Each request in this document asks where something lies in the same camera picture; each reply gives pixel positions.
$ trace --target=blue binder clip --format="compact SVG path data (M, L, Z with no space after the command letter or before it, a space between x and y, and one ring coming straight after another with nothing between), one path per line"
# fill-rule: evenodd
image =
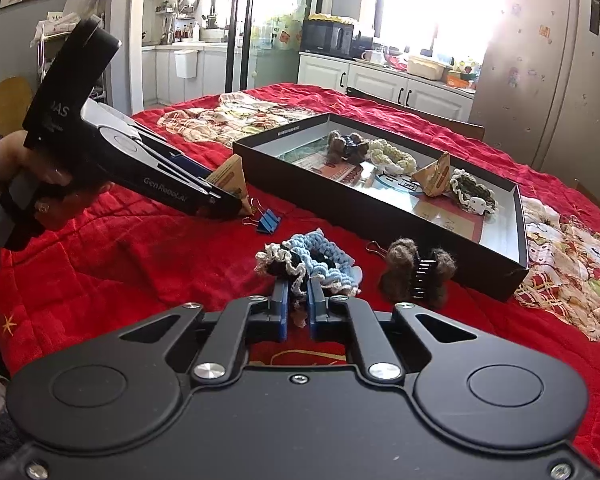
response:
M276 216L275 213L271 209L267 209L266 211L260 205L260 201L256 198L252 198L251 208L256 208L261 217L260 220L255 221L252 217L247 217L242 220L243 225L253 225L256 227L256 232L264 235L272 235L278 225L280 225L280 221L282 220L280 217Z

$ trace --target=yellow star pattern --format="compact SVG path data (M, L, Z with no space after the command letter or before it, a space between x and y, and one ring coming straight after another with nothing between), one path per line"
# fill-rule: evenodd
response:
M13 332L11 331L12 326L17 326L17 323L13 322L13 314L9 317L4 316L4 325L2 326L2 334L5 334L7 331L9 335L13 336Z

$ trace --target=human hand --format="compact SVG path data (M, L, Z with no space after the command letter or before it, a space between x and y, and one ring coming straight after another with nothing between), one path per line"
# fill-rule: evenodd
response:
M16 174L27 169L42 182L67 186L71 175L62 170L46 153L24 147L26 131L13 132L0 139L0 182L10 181ZM58 231L72 218L77 217L90 206L101 193L107 192L113 184L107 182L98 189L81 189L70 192L62 200L41 198L36 202L35 218L45 229Z

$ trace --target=blue crochet scrunchie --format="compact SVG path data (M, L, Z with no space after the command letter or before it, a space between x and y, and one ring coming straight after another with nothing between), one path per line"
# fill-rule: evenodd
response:
M342 290L344 294L352 296L357 293L359 283L351 273L355 260L336 244L328 241L321 229L305 235L293 235L283 245L300 256L308 277L321 277L320 284L324 288ZM337 268L330 269L325 262L317 262L312 259L311 251L323 254L334 262Z

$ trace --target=glass door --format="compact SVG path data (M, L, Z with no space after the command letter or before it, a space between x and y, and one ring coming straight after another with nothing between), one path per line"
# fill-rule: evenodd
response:
M225 91L297 82L302 22L311 12L312 0L235 0L234 3L236 28L229 31Z

